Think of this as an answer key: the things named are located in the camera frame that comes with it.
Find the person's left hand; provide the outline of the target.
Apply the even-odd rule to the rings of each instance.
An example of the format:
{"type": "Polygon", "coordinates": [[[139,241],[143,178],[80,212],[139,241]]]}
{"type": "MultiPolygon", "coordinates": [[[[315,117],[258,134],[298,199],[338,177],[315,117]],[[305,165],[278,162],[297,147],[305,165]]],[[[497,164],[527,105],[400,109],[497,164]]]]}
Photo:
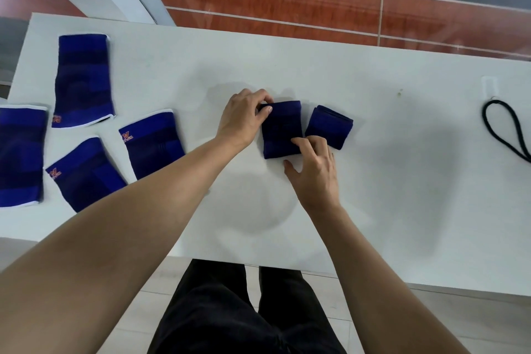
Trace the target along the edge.
{"type": "Polygon", "coordinates": [[[257,104],[271,104],[272,96],[265,90],[242,89],[232,95],[226,104],[216,133],[216,139],[226,143],[236,152],[247,148],[255,139],[259,128],[254,127],[257,104]]]}

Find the person's right hand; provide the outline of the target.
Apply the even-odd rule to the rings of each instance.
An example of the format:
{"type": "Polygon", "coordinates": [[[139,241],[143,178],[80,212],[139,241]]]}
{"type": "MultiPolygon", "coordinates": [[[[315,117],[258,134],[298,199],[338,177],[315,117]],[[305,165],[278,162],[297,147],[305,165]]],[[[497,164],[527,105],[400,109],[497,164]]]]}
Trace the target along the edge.
{"type": "Polygon", "coordinates": [[[319,136],[293,138],[302,155],[299,192],[295,192],[310,217],[329,215],[342,210],[335,157],[327,141],[319,136]]]}

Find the person's left forearm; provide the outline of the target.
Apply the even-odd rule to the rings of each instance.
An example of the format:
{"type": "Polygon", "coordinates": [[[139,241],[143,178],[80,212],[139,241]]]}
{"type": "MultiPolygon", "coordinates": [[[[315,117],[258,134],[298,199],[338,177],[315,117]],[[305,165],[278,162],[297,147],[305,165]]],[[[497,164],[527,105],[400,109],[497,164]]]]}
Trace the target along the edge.
{"type": "Polygon", "coordinates": [[[77,213],[0,272],[0,354],[96,354],[253,140],[216,135],[77,213]]]}

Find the person's right forearm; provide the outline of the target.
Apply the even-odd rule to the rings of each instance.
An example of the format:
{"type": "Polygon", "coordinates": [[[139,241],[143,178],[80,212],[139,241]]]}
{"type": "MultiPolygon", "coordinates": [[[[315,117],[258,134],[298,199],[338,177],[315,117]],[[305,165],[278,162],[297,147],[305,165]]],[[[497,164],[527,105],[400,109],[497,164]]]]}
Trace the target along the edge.
{"type": "Polygon", "coordinates": [[[470,354],[340,205],[306,211],[331,257],[365,354],[470,354]]]}

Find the small folded blue knit sleeve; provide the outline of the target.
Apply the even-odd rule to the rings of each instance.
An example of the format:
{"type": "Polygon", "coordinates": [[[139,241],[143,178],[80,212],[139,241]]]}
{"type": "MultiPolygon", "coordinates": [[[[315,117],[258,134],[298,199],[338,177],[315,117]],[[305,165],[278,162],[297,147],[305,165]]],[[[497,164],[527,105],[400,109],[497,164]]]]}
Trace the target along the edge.
{"type": "Polygon", "coordinates": [[[336,150],[341,150],[353,128],[354,120],[326,106],[314,108],[305,130],[305,136],[319,136],[336,150]]]}

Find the blue knit sleeve white trim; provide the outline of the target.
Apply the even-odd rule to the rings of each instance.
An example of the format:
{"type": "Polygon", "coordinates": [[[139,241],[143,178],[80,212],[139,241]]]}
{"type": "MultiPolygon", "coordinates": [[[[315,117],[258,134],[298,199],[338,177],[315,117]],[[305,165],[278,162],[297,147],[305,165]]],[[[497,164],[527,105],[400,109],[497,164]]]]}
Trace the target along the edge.
{"type": "Polygon", "coordinates": [[[60,35],[51,128],[86,127],[115,116],[110,37],[103,33],[60,35]]]}
{"type": "Polygon", "coordinates": [[[127,186],[98,136],[84,140],[45,171],[76,213],[127,186]]]}
{"type": "Polygon", "coordinates": [[[185,155],[171,109],[159,110],[118,130],[137,180],[185,155]]]}
{"type": "Polygon", "coordinates": [[[0,209],[43,199],[43,151],[48,109],[0,105],[0,209]]]}

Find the person's black trousers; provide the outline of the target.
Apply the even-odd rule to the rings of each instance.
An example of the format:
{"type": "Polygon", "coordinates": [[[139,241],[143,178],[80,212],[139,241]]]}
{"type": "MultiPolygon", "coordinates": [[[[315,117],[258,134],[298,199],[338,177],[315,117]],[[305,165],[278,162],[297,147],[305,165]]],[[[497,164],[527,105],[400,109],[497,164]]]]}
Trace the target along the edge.
{"type": "Polygon", "coordinates": [[[148,354],[347,354],[299,270],[259,267],[252,306],[243,264],[191,260],[148,354]]]}

